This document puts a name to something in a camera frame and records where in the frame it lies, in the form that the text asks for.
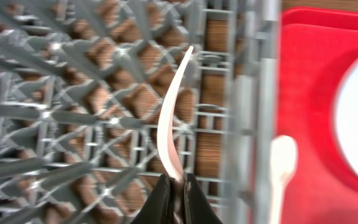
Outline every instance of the red tray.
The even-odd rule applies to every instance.
[[[333,105],[358,58],[358,13],[291,9],[281,35],[277,133],[293,136],[299,147],[282,223],[357,224],[358,177],[337,145]]]

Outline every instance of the metal grid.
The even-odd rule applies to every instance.
[[[201,188],[216,202],[211,205],[224,223],[244,223],[248,220],[244,211],[250,207],[254,223],[267,223],[276,2],[116,1],[113,22],[108,23],[98,14],[99,1],[0,1],[0,22],[4,25],[0,32],[0,223],[42,223],[44,210],[51,204],[69,208],[71,213],[63,223],[96,223],[91,212],[98,207],[114,210],[121,223],[136,216],[138,210],[126,212],[126,202],[116,199],[132,182],[146,199],[149,189],[142,177],[161,174],[147,170],[148,162],[158,156],[152,140],[157,125],[148,121],[158,115],[163,101],[149,78],[166,64],[174,73],[178,67],[175,59],[181,58],[189,45],[195,47],[195,54],[181,90],[192,91],[194,113],[190,122],[174,118],[181,163],[186,172],[194,172],[197,133],[220,134],[219,178],[197,177]],[[157,25],[149,21],[150,3],[162,15]],[[135,21],[142,39],[113,41],[111,33],[128,19]],[[225,52],[204,49],[208,19],[227,21]],[[80,20],[89,24],[94,37],[72,37],[73,25]],[[179,32],[185,43],[174,47],[158,44],[156,39],[168,29]],[[239,37],[244,45],[236,50]],[[114,47],[111,63],[103,68],[86,56],[101,42]],[[159,54],[154,66],[146,69],[139,52],[148,46]],[[243,70],[235,78],[236,64],[243,64]],[[68,68],[85,76],[81,83],[67,81]],[[129,72],[134,82],[117,90],[107,79],[119,69]],[[32,80],[34,74],[39,78]],[[201,102],[201,81],[206,74],[224,77],[223,106]],[[123,100],[140,86],[157,100],[143,116],[136,117]],[[84,97],[96,87],[108,92],[108,98],[100,110],[93,111]],[[40,92],[42,97],[34,94]],[[112,107],[121,113],[111,113]],[[207,120],[206,128],[198,127],[201,117]],[[223,120],[222,130],[214,126],[218,118]],[[114,138],[109,135],[112,129],[118,130]],[[72,145],[78,136],[84,139],[80,150]],[[116,145],[129,136],[131,151],[126,159]],[[250,166],[253,149],[255,167]],[[118,165],[106,166],[105,157],[117,160]],[[93,171],[115,175],[100,182]],[[89,203],[81,201],[70,187],[85,176],[93,181]],[[29,184],[23,187],[23,181]],[[218,185],[219,196],[209,194],[211,184]]]

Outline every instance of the metal rack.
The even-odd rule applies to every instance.
[[[163,96],[148,84],[148,78],[165,64],[176,71],[175,57],[180,57],[189,45],[195,47],[195,54],[183,84],[195,95],[194,115],[190,123],[175,117],[174,127],[182,165],[186,172],[194,172],[197,133],[220,134],[219,178],[197,177],[202,189],[208,199],[216,201],[211,206],[218,208],[224,223],[247,222],[247,210],[254,213],[253,223],[267,223],[267,161],[274,122],[278,1],[117,0],[111,23],[97,13],[101,2],[0,1],[0,22],[5,26],[0,32],[0,223],[43,223],[43,211],[50,204],[70,208],[71,215],[64,223],[97,223],[91,215],[96,207],[114,210],[120,223],[128,223],[136,216],[138,211],[125,212],[125,205],[117,203],[116,196],[135,181],[146,199],[149,190],[139,177],[161,174],[146,169],[147,163],[157,157],[151,140],[157,125],[145,120],[158,113],[163,101]],[[149,3],[162,15],[155,26],[149,21]],[[8,6],[14,6],[13,10],[6,10]],[[135,21],[142,39],[118,44],[110,33],[128,19]],[[204,49],[205,26],[210,19],[227,21],[225,52]],[[96,35],[90,39],[72,38],[70,31],[79,20],[85,20]],[[174,47],[159,45],[155,40],[168,29],[179,32],[186,43]],[[244,39],[244,45],[236,50],[238,38]],[[115,49],[112,62],[104,68],[85,55],[101,41]],[[159,51],[150,69],[141,64],[138,56],[148,45]],[[240,64],[241,74],[235,76],[234,67]],[[82,83],[72,85],[64,79],[68,67],[86,76]],[[106,80],[119,69],[129,72],[134,83],[115,90]],[[27,77],[34,73],[40,78],[29,80]],[[224,106],[200,102],[205,73],[224,77]],[[157,102],[143,117],[136,118],[122,101],[139,85],[146,86]],[[109,94],[102,109],[94,112],[84,97],[97,86]],[[44,97],[34,96],[36,91]],[[108,114],[112,106],[119,108],[122,115]],[[197,125],[202,116],[207,119],[207,128]],[[214,127],[217,118],[223,119],[223,130]],[[66,125],[76,128],[66,132]],[[110,129],[119,129],[121,133],[109,139]],[[80,151],[70,144],[79,135],[85,140]],[[115,147],[128,136],[129,161]],[[65,156],[73,162],[62,162]],[[105,166],[105,157],[117,159],[120,167]],[[96,170],[115,175],[100,182],[93,174]],[[81,177],[94,182],[94,200],[89,204],[84,204],[70,188]],[[32,181],[23,188],[20,183],[29,178]],[[218,185],[219,196],[208,194],[211,183]]]

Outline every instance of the red plastic container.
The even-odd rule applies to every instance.
[[[277,133],[299,147],[282,223],[357,224],[358,176],[341,156],[333,107],[358,58],[358,13],[291,9],[282,17],[280,50]]]

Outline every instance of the red surface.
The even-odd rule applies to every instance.
[[[357,224],[358,177],[341,156],[332,116],[339,82],[358,58],[358,13],[296,8],[282,24],[277,133],[299,147],[282,223]]]

